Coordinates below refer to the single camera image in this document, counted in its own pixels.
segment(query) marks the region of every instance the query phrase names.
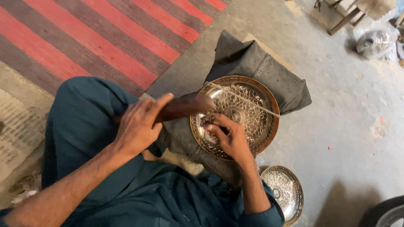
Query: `man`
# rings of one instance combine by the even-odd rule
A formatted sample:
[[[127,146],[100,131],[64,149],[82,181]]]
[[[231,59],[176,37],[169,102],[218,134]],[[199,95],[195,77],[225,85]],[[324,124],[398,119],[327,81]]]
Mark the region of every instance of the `man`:
[[[242,192],[216,175],[195,178],[143,159],[146,149],[161,150],[154,141],[162,124],[154,121],[172,98],[139,101],[98,78],[64,82],[46,125],[44,190],[4,211],[0,226],[282,226],[283,213],[258,176],[244,127],[224,115],[205,130],[216,133],[239,165]],[[117,126],[113,119],[121,115]]]

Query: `engraved pattern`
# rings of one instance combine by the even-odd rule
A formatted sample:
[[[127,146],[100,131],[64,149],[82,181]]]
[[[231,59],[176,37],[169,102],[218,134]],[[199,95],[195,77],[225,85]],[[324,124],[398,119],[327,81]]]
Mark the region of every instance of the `engraved pattern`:
[[[263,108],[279,113],[276,101],[275,103],[273,102],[275,99],[272,94],[265,94],[264,90],[261,91],[258,89],[259,87],[244,82],[243,79],[245,77],[241,78],[241,80],[237,79],[237,77],[222,79],[220,85],[230,88],[232,92]],[[201,94],[209,96],[214,100],[216,106],[216,109],[213,111],[214,113],[224,114],[233,121],[244,125],[248,144],[253,154],[256,155],[262,151],[262,147],[269,145],[269,140],[274,137],[272,135],[274,127],[277,129],[277,124],[279,123],[279,121],[274,120],[274,116],[259,109],[257,106],[241,100],[235,95],[213,86],[205,86],[199,93],[199,95]],[[196,139],[199,140],[207,152],[221,159],[233,160],[222,150],[217,137],[203,130],[203,125],[207,123],[206,116],[209,114],[210,112],[204,112],[191,115],[191,125]]]
[[[261,179],[272,189],[285,216],[285,226],[291,226],[303,210],[303,190],[297,177],[283,166],[271,166]]]

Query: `hand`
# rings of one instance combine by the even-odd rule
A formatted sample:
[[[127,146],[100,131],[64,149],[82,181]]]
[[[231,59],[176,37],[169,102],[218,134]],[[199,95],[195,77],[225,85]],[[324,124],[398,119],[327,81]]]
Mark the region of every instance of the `hand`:
[[[162,124],[154,124],[160,110],[171,100],[171,93],[153,102],[144,99],[129,105],[121,119],[118,134],[111,144],[114,152],[133,158],[157,140]]]
[[[215,120],[213,124],[205,125],[204,129],[216,134],[219,144],[226,154],[230,155],[239,165],[245,160],[254,159],[242,124],[230,120],[223,114],[213,113],[210,116],[214,116]],[[229,133],[226,135],[219,126],[225,127]]]

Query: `string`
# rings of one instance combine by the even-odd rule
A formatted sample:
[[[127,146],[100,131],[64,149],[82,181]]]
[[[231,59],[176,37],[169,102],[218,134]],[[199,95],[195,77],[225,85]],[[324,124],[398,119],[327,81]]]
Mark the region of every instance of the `string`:
[[[251,104],[251,105],[256,106],[257,108],[259,108],[259,109],[261,109],[261,110],[263,110],[263,111],[265,111],[265,112],[268,112],[268,113],[274,115],[274,116],[277,117],[277,118],[280,118],[280,115],[279,115],[279,114],[276,114],[276,113],[274,113],[274,112],[272,112],[272,111],[270,111],[270,110],[268,110],[268,109],[266,109],[266,108],[263,108],[263,107],[259,106],[258,104],[255,104],[254,102],[251,102],[250,100],[248,100],[248,99],[246,99],[246,98],[241,97],[240,95],[238,95],[238,94],[232,92],[232,91],[230,90],[230,88],[228,88],[228,87],[223,87],[223,86],[214,84],[214,83],[212,83],[212,82],[206,82],[206,84],[207,84],[207,85],[210,85],[210,86],[213,86],[213,87],[215,87],[215,88],[219,88],[219,89],[221,89],[221,90],[224,90],[224,91],[226,91],[226,92],[228,92],[228,93],[230,93],[230,94],[236,96],[237,98],[239,98],[239,99],[241,99],[241,100],[243,100],[243,101],[245,101],[245,102],[248,102],[248,103]]]

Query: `stool leg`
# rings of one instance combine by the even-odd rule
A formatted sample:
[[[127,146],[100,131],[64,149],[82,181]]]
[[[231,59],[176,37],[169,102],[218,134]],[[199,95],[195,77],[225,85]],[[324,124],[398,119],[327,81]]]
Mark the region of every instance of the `stool leg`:
[[[355,26],[358,25],[359,22],[360,22],[361,20],[363,20],[365,17],[366,17],[366,14],[362,14],[362,16],[360,16],[359,19],[358,19],[357,21],[355,21],[355,23],[353,23],[352,25],[355,27]]]
[[[334,6],[336,6],[336,5],[338,5],[340,2],[342,2],[343,0],[338,0],[338,1],[336,1],[336,2],[334,2],[334,3],[332,3],[331,5],[329,5],[328,7],[329,8],[332,8],[332,7],[334,7]]]
[[[360,12],[360,9],[356,7],[352,12],[350,12],[342,21],[340,21],[335,27],[333,27],[328,33],[330,35],[334,35],[337,31],[339,31],[344,25],[346,25],[352,18],[354,18],[358,13]]]

